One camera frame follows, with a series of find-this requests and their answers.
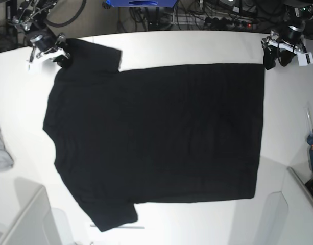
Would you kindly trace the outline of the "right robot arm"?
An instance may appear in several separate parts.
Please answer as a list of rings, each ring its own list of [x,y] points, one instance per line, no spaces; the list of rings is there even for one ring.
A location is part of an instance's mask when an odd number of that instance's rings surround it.
[[[72,64],[65,35],[56,35],[46,24],[47,16],[56,4],[57,1],[23,1],[9,22],[24,33],[25,40],[32,48],[29,65],[47,60],[62,68]]]

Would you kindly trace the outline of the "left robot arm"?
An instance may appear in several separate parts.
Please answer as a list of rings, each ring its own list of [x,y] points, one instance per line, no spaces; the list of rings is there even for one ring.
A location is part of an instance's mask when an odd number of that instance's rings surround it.
[[[313,55],[306,48],[303,34],[306,22],[313,19],[313,1],[285,1],[284,6],[287,20],[261,40],[266,70],[274,68],[276,61],[286,67],[294,57],[299,66],[313,64]]]

